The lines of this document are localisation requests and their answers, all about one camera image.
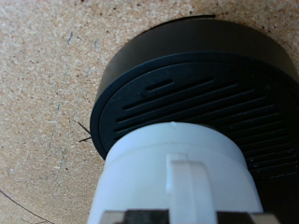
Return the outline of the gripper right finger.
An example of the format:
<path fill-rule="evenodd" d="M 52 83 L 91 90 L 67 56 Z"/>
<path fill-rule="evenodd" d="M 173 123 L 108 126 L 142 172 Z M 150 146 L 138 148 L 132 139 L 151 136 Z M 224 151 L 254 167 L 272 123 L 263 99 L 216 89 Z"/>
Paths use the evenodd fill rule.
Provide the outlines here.
<path fill-rule="evenodd" d="M 266 213 L 218 212 L 218 224 L 280 224 L 277 217 Z"/>

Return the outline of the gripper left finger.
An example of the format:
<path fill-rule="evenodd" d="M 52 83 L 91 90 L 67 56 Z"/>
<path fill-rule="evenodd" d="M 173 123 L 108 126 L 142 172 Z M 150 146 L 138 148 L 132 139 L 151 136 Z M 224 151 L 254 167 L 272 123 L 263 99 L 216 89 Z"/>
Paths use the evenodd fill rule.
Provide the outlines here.
<path fill-rule="evenodd" d="M 168 210 L 106 211 L 99 224 L 170 224 Z"/>

